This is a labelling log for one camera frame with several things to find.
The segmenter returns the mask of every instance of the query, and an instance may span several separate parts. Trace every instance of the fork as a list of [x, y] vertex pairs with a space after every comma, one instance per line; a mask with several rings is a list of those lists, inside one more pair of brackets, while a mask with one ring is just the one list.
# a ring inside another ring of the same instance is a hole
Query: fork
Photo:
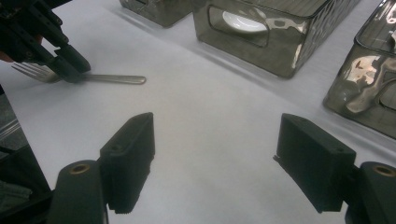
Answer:
[[[54, 83], [62, 80], [47, 66], [40, 66], [34, 63], [14, 63], [11, 67], [20, 73], [41, 82]], [[85, 80], [109, 81], [128, 84], [144, 84], [146, 82], [145, 77], [139, 76], [84, 75], [84, 77]]]

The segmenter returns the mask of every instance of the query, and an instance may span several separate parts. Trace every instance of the screw hole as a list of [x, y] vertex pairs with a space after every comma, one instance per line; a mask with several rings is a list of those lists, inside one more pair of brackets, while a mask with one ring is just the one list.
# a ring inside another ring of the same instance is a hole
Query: screw hole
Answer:
[[381, 175], [390, 176], [390, 177], [396, 176], [396, 171], [391, 170], [385, 166], [375, 166], [374, 170]]
[[90, 169], [90, 165], [88, 164], [79, 164], [74, 166], [71, 170], [70, 170], [70, 174], [71, 175], [79, 175], [82, 174], [86, 171], [88, 171]]

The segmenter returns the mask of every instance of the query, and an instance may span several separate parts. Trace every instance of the robotic arm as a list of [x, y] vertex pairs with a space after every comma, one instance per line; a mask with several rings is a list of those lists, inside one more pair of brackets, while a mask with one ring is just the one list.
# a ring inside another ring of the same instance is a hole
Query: robotic arm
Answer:
[[[0, 0], [0, 50], [15, 62], [46, 65], [68, 82], [79, 82], [91, 70], [88, 61], [68, 44], [62, 20], [52, 9], [71, 0]], [[35, 41], [41, 35], [57, 47], [53, 56]]]

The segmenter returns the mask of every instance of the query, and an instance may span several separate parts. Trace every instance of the gray translucent container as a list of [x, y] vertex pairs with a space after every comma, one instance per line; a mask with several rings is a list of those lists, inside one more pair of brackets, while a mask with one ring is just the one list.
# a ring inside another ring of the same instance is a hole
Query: gray translucent container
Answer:
[[120, 0], [123, 7], [163, 27], [170, 27], [191, 12], [191, 0]]
[[355, 36], [323, 103], [396, 139], [395, 30], [395, 1], [383, 1]]
[[[359, 0], [191, 0], [199, 40], [280, 77], [292, 77]], [[233, 29], [223, 13], [266, 27]]]

